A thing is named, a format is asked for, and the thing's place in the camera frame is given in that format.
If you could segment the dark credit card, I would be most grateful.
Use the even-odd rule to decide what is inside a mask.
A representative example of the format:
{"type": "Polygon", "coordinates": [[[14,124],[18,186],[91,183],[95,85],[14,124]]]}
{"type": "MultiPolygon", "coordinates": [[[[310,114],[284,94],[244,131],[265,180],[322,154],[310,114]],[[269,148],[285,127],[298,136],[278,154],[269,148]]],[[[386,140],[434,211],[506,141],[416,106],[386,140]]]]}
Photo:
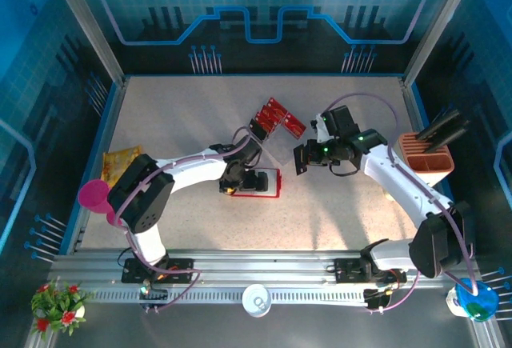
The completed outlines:
{"type": "Polygon", "coordinates": [[[264,142],[268,136],[265,129],[255,120],[252,119],[249,124],[249,128],[253,136],[256,137],[260,142],[264,142]]]}

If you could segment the red credit card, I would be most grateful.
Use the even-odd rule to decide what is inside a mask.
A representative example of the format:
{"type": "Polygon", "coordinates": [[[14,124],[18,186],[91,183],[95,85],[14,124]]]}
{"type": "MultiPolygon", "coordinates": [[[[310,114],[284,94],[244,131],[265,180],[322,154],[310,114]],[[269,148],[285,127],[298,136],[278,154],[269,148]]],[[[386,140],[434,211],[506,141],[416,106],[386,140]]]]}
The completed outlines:
{"type": "Polygon", "coordinates": [[[269,98],[266,106],[272,110],[274,115],[279,119],[283,120],[285,116],[288,114],[288,110],[282,106],[277,100],[274,98],[269,98]]]}
{"type": "Polygon", "coordinates": [[[257,112],[256,113],[254,120],[268,134],[271,134],[275,130],[275,128],[276,128],[276,126],[278,124],[277,122],[275,122],[274,120],[268,118],[265,114],[263,114],[261,112],[257,112]]]}
{"type": "Polygon", "coordinates": [[[277,126],[281,123],[282,118],[269,106],[264,105],[260,111],[261,115],[272,123],[272,126],[277,126]]]}

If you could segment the red snack packets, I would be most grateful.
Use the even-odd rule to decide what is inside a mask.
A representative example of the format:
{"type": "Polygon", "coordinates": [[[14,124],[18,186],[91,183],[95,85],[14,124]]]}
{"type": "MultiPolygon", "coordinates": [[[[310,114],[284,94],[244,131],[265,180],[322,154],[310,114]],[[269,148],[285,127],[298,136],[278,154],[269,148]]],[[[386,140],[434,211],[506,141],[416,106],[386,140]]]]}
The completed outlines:
{"type": "Polygon", "coordinates": [[[300,139],[306,131],[306,126],[300,122],[292,113],[288,113],[283,121],[282,125],[296,138],[300,139]]]}

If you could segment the beige knife block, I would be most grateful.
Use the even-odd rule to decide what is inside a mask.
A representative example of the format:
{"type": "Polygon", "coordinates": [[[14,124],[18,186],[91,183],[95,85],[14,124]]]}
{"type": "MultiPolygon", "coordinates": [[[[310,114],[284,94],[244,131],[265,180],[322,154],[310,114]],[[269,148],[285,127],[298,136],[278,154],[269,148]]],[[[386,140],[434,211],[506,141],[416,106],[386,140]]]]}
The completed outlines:
{"type": "Polygon", "coordinates": [[[434,187],[455,169],[448,146],[442,146],[433,153],[427,153],[430,143],[417,140],[418,132],[404,132],[391,135],[388,140],[398,156],[428,186],[434,187]]]}

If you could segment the yellow snack bag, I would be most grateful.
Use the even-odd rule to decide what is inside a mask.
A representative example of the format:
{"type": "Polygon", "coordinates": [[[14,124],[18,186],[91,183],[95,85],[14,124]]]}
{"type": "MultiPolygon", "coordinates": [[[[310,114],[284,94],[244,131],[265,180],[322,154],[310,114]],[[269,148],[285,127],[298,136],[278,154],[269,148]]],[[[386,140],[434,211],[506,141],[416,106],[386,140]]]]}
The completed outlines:
{"type": "Polygon", "coordinates": [[[141,146],[104,153],[102,156],[101,180],[103,180],[109,188],[113,188],[132,161],[142,153],[143,148],[141,146]]]}

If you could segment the white round container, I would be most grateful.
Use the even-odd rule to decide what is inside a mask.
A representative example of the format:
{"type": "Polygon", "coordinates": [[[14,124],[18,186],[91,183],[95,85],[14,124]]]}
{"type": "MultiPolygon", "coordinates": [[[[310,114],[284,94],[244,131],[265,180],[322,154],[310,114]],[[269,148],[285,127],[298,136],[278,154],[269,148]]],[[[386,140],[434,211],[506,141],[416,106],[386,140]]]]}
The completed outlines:
{"type": "Polygon", "coordinates": [[[243,291],[243,309],[253,318],[262,318],[267,315],[271,304],[271,294],[262,284],[252,284],[243,291]]]}

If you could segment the pink plastic cup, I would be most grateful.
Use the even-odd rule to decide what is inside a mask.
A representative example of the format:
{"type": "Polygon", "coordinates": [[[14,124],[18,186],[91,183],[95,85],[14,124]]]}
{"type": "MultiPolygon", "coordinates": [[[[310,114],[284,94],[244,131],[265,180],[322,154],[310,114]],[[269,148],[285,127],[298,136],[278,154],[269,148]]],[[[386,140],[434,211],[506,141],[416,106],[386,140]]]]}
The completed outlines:
{"type": "Polygon", "coordinates": [[[86,183],[78,192],[79,204],[94,214],[104,214],[107,222],[112,226],[120,226],[115,219],[115,212],[108,202],[109,185],[101,179],[94,179],[86,183]]]}

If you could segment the artificial red flower plant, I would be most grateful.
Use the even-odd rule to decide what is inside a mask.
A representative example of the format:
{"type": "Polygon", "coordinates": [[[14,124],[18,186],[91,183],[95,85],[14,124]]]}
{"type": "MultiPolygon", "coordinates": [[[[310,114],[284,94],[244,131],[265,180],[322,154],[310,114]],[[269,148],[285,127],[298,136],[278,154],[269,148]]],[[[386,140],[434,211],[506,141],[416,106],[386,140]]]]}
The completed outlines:
{"type": "Polygon", "coordinates": [[[67,332],[72,335],[85,321],[85,304],[90,292],[80,285],[59,284],[56,280],[41,285],[30,301],[34,316],[32,334],[45,341],[50,332],[67,332]]]}

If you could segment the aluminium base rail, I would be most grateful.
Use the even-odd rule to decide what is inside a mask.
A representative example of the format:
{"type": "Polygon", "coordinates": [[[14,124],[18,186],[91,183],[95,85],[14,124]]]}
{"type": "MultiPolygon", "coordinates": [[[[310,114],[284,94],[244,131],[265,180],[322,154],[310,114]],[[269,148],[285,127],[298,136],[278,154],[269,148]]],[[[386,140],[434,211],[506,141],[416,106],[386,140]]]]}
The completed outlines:
{"type": "Polygon", "coordinates": [[[336,258],[360,258],[356,250],[172,250],[170,258],[191,258],[191,270],[172,270],[172,274],[192,273],[190,284],[122,283],[124,262],[134,258],[131,253],[118,250],[80,250],[54,259],[48,278],[67,284],[79,284],[84,290],[107,287],[163,288],[243,288],[262,284],[267,288],[406,288],[415,272],[392,269],[405,273],[405,284],[391,283],[336,283],[335,276],[326,268],[336,258]]]}

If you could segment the black-handled knife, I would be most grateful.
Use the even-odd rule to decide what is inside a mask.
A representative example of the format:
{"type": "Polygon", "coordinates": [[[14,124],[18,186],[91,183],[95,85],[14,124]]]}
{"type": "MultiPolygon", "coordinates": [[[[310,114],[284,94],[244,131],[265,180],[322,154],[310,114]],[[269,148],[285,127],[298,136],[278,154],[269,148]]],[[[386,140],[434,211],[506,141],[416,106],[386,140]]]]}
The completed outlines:
{"type": "Polygon", "coordinates": [[[440,131],[447,123],[455,119],[460,115],[460,112],[457,109],[451,109],[444,111],[442,114],[438,115],[429,125],[424,128],[421,132],[415,135],[415,139],[419,141],[426,141],[427,139],[433,137],[437,132],[440,131]]]}
{"type": "Polygon", "coordinates": [[[445,132],[443,135],[437,136],[436,139],[432,141],[430,146],[424,151],[424,153],[435,153],[442,147],[447,146],[453,141],[457,140],[458,138],[463,136],[465,132],[468,131],[469,124],[469,121],[464,121],[463,123],[453,126],[451,129],[448,129],[448,131],[445,132]]]}

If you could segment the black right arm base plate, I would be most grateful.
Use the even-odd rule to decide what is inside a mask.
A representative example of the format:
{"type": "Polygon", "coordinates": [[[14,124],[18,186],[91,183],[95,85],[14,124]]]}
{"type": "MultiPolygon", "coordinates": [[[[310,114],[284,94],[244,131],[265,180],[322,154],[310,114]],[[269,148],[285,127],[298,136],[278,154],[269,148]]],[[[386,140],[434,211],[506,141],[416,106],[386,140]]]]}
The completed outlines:
{"type": "Polygon", "coordinates": [[[397,270],[380,270],[368,258],[336,258],[326,268],[335,276],[336,283],[405,284],[405,273],[397,270]]]}

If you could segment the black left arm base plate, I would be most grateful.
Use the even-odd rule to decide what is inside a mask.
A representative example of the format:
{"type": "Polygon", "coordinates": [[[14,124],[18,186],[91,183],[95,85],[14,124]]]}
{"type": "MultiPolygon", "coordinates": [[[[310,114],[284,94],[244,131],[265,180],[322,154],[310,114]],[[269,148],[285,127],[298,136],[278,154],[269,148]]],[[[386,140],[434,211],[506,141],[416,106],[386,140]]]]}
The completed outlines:
{"type": "MultiPolygon", "coordinates": [[[[160,261],[158,266],[167,270],[191,270],[194,267],[194,260],[191,258],[168,258],[160,261]]],[[[150,270],[137,258],[128,258],[124,262],[122,283],[142,284],[149,280],[152,284],[190,284],[192,273],[185,274],[162,274],[150,270]]]]}

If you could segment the aluminium frame post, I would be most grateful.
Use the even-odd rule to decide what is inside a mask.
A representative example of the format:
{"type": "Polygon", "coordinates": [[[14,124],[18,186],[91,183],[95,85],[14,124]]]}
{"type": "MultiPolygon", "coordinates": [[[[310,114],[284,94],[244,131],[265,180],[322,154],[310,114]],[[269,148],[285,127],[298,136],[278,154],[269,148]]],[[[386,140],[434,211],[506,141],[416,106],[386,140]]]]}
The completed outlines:
{"type": "Polygon", "coordinates": [[[461,0],[443,0],[442,4],[429,24],[428,29],[418,44],[403,77],[404,87],[412,87],[426,60],[432,53],[435,45],[442,36],[448,23],[454,16],[461,0]]]}
{"type": "Polygon", "coordinates": [[[86,0],[66,0],[66,3],[113,83],[119,88],[124,87],[126,76],[86,0]]]}

